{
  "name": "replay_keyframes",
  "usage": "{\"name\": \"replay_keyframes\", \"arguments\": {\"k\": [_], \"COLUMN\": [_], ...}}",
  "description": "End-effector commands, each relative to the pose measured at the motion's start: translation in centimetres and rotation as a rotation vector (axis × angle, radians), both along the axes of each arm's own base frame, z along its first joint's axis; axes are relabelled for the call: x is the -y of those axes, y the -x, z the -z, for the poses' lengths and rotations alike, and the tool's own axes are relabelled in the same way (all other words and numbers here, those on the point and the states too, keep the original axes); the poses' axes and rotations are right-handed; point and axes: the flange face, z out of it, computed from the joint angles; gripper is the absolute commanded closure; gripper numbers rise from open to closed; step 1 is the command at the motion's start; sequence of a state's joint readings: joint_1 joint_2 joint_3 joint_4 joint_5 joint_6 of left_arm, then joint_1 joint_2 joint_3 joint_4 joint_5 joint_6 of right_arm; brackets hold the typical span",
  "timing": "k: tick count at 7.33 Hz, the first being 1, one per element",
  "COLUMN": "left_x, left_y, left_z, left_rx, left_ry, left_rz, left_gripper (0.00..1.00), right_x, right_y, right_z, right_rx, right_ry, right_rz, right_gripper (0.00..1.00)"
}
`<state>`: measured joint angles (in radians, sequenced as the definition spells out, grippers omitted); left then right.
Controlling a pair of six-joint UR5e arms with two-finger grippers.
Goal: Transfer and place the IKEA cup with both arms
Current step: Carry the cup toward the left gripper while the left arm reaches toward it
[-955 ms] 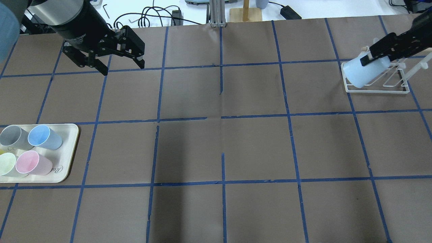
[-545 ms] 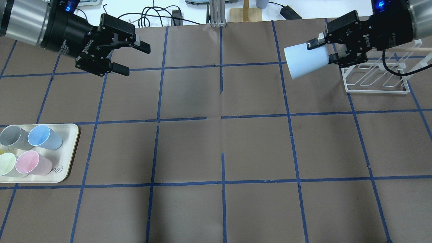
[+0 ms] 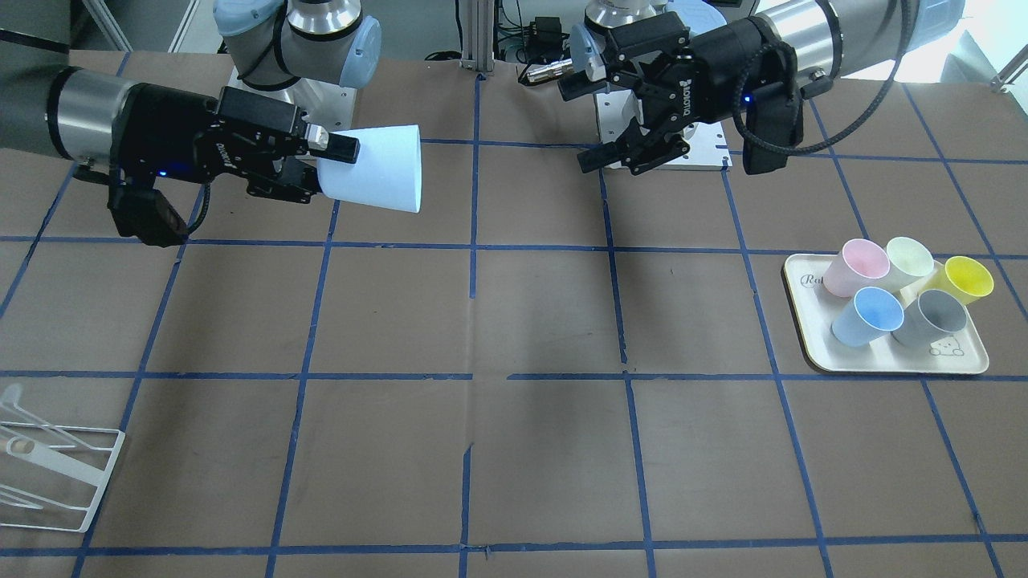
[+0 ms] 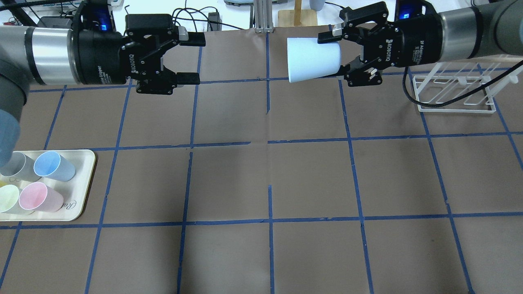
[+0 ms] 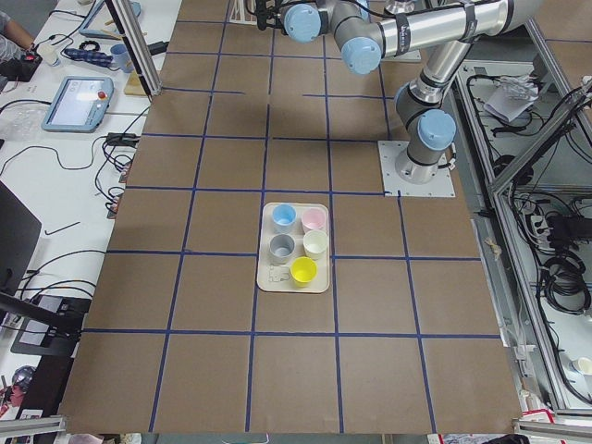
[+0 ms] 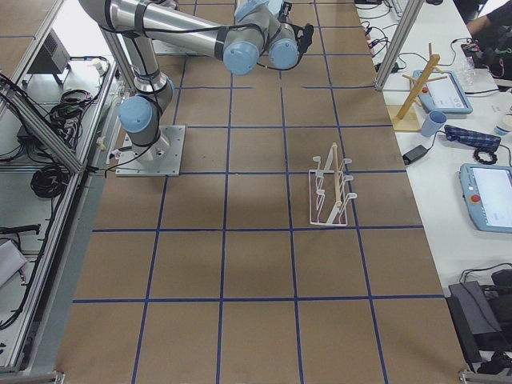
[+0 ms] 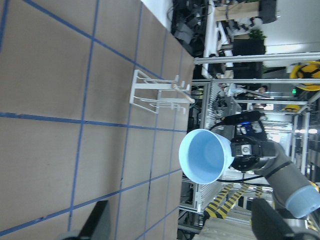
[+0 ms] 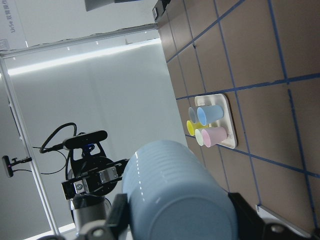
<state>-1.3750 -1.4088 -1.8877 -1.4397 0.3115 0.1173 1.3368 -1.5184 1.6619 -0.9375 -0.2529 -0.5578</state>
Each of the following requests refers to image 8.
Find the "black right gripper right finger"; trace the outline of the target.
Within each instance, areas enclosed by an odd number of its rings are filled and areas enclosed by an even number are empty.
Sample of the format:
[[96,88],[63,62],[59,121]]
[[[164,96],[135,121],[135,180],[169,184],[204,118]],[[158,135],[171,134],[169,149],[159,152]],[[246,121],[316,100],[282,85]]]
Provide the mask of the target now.
[[237,217],[238,238],[240,240],[262,240],[265,222],[238,192],[229,192]]

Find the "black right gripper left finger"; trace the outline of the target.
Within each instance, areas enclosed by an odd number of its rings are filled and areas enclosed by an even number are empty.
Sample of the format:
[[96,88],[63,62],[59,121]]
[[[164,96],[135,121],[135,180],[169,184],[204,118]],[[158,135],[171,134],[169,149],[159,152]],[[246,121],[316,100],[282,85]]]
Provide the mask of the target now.
[[106,226],[110,229],[115,240],[118,240],[129,225],[129,204],[126,193],[117,194],[111,206]]

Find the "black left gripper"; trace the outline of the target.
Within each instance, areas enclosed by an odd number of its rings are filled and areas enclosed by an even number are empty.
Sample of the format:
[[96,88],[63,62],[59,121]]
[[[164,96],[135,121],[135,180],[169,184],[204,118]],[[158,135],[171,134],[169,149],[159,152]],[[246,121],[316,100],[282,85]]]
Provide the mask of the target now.
[[129,160],[112,161],[107,158],[101,144],[96,146],[99,149],[96,154],[91,154],[94,150],[92,143],[82,147],[81,158],[76,160],[74,151],[70,151],[73,177],[61,183],[66,200],[78,195],[105,196],[122,180]]

